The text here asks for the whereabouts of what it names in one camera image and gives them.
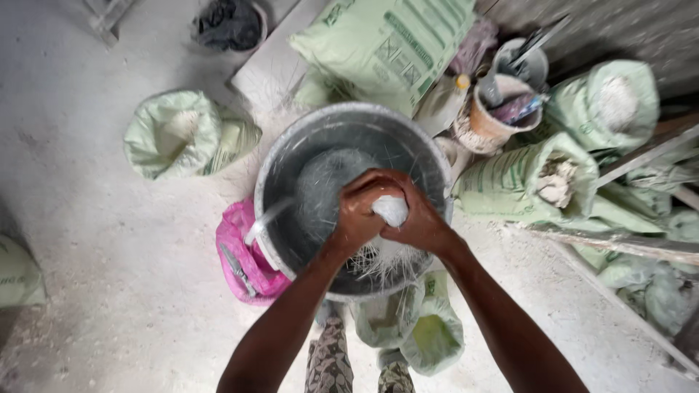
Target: concrete floor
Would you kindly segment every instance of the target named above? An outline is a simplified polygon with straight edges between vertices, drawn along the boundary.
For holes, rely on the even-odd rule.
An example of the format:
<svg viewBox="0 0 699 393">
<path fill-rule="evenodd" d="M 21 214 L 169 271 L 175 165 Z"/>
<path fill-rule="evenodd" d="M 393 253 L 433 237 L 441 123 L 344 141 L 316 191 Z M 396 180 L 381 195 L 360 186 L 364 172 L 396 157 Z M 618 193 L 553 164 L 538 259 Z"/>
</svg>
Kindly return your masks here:
<svg viewBox="0 0 699 393">
<path fill-rule="evenodd" d="M 259 149 L 216 176 L 143 180 L 122 152 L 136 104 L 174 87 L 231 102 L 222 83 L 243 59 L 189 49 L 197 1 L 140 2 L 112 50 L 89 33 L 79 4 L 61 4 L 0 1 L 0 229 L 24 238 L 50 295 L 46 306 L 0 314 L 0 391 L 213 392 L 264 311 L 230 293 L 214 230 L 252 192 L 260 157 L 294 116 L 256 113 Z M 663 353 L 547 243 L 458 213 L 454 223 L 592 392 L 699 392 L 661 367 Z M 509 391 L 450 289 L 466 352 L 436 377 L 413 376 L 417 391 Z M 355 392 L 373 392 L 375 351 L 352 326 L 347 335 Z M 306 352 L 281 391 L 302 392 Z"/>
</svg>

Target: forearm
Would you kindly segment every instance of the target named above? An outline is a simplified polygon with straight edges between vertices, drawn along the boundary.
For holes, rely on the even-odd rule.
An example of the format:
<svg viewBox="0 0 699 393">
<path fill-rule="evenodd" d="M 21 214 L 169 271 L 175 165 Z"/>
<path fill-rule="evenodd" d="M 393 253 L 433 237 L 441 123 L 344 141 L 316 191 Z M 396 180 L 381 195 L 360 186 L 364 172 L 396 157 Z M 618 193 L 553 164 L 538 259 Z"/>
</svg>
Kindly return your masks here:
<svg viewBox="0 0 699 393">
<path fill-rule="evenodd" d="M 438 257 L 459 286 L 493 358 L 516 393 L 587 392 L 575 370 L 534 321 L 451 231 Z"/>
<path fill-rule="evenodd" d="M 326 242 L 318 255 L 255 322 L 233 352 L 218 392 L 276 392 L 305 341 L 316 310 L 354 252 Z"/>
</svg>

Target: pink plastic bag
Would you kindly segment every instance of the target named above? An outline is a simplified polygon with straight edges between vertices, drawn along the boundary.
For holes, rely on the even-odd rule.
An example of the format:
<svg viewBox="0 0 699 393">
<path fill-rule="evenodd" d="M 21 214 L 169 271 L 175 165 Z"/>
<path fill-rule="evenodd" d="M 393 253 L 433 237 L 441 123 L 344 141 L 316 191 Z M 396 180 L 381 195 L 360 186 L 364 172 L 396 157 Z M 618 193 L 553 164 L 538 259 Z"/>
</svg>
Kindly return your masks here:
<svg viewBox="0 0 699 393">
<path fill-rule="evenodd" d="M 257 241 L 254 241 L 251 247 L 243 242 L 254 222 L 251 198 L 230 205 L 223 212 L 223 220 L 216 228 L 216 249 L 221 259 L 224 277 L 233 294 L 243 303 L 268 306 L 284 292 L 291 281 L 282 272 L 269 266 Z M 248 282 L 257 292 L 254 296 L 249 295 L 243 280 L 233 273 L 224 248 L 238 260 Z"/>
</svg>

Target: yellow bottle cap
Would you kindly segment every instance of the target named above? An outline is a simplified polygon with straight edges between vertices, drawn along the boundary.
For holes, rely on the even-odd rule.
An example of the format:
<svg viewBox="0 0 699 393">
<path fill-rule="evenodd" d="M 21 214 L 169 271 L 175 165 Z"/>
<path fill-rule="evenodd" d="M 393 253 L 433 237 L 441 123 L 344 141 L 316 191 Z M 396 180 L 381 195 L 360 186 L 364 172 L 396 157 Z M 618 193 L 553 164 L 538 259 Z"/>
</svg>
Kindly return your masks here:
<svg viewBox="0 0 699 393">
<path fill-rule="evenodd" d="M 456 86 L 459 89 L 467 89 L 471 85 L 471 79 L 464 74 L 459 74 L 458 77 L 456 77 Z"/>
</svg>

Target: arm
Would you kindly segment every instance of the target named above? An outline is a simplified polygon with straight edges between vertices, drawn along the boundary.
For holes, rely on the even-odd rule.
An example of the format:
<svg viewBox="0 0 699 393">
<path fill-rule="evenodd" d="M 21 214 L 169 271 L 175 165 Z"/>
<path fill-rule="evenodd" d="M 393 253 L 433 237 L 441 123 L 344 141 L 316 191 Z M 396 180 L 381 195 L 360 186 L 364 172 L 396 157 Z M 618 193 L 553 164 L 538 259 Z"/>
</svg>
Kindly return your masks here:
<svg viewBox="0 0 699 393">
<path fill-rule="evenodd" d="M 556 346 L 483 269 L 466 242 L 442 220 L 410 177 L 387 170 L 375 176 L 394 179 L 410 209 L 400 228 L 386 226 L 381 236 L 432 252 L 442 260 L 512 390 L 588 392 Z"/>
<path fill-rule="evenodd" d="M 306 269 L 245 334 L 219 381 L 218 393 L 279 389 L 340 267 L 385 226 L 370 206 L 387 194 L 402 192 L 395 185 L 384 186 L 363 176 L 343 188 L 335 231 Z"/>
</svg>

